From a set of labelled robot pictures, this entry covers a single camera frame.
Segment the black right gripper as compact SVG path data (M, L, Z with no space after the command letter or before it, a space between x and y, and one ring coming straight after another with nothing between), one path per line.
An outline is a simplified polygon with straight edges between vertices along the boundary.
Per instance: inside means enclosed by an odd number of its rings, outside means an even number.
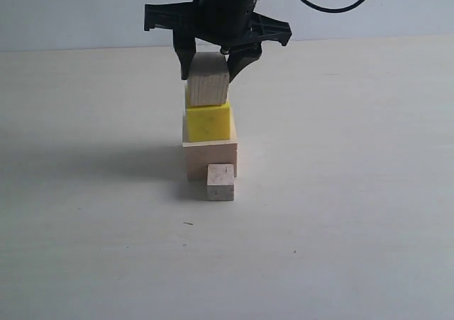
M174 38L181 80L187 80L196 54L196 39L230 53L229 82L262 55L264 41L286 46L292 36L288 22L255 12L259 0L191 0L173 4L146 4L144 31L167 29L188 38Z

